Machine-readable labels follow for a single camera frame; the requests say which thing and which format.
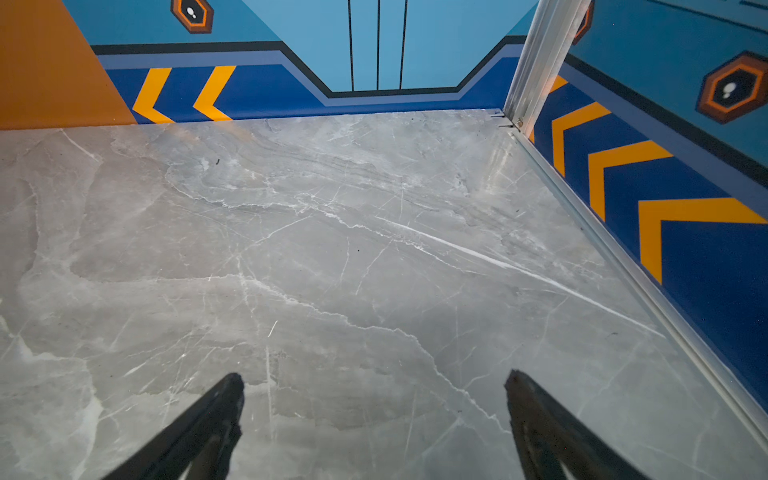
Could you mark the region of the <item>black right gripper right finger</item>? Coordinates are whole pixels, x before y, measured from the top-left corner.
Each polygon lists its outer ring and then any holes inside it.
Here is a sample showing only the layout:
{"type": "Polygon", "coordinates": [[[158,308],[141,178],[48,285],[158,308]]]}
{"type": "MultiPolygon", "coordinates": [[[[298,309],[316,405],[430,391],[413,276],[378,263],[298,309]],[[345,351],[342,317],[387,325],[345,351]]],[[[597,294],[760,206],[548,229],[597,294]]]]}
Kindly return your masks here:
{"type": "Polygon", "coordinates": [[[505,382],[515,447],[527,479],[644,479],[533,378],[511,370],[505,382]]]}

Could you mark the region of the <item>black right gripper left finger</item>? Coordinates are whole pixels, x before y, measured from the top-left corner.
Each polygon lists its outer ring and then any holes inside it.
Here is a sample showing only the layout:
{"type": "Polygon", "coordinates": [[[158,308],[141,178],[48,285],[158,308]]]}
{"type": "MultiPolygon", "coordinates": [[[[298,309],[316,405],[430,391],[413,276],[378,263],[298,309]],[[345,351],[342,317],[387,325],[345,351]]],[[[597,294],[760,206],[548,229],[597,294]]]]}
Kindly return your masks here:
{"type": "Polygon", "coordinates": [[[108,479],[225,479],[242,435],[244,382],[229,373],[108,479]]]}

